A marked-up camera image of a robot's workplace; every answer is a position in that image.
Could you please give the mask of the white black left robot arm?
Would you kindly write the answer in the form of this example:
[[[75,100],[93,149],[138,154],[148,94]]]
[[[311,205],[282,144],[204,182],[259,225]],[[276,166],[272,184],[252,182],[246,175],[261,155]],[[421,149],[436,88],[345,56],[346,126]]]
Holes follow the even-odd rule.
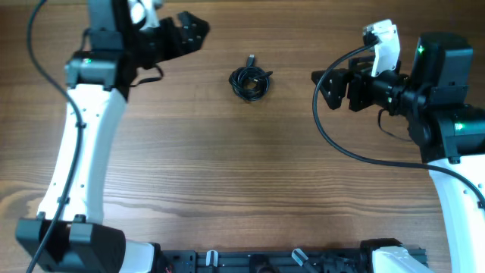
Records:
[[[103,223],[103,190],[112,141],[140,85],[139,69],[200,50],[210,26],[187,11],[159,19],[160,1],[90,1],[89,26],[66,64],[66,120],[55,171],[34,218],[17,224],[28,270],[172,272],[156,243],[128,240]]]

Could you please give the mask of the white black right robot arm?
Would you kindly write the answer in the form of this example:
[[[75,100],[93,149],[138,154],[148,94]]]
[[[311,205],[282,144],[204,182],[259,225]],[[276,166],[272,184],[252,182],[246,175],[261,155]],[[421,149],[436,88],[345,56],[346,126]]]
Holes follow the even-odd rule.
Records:
[[[408,121],[408,134],[440,199],[452,270],[484,270],[484,111],[469,105],[468,74],[473,49],[454,33],[421,34],[410,74],[398,58],[382,66],[386,48],[398,49],[394,35],[366,33],[364,44],[315,71],[314,96],[331,109],[349,100],[352,111],[378,105]]]

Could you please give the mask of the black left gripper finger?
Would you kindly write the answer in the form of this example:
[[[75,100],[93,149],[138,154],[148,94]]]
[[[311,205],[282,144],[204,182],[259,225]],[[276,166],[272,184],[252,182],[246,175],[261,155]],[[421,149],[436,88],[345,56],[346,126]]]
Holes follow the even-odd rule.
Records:
[[[188,39],[173,39],[166,45],[166,60],[196,52],[202,48],[203,42],[204,38],[202,36]]]
[[[209,23],[188,11],[177,15],[181,26],[176,31],[176,44],[182,46],[201,46],[210,31]]]

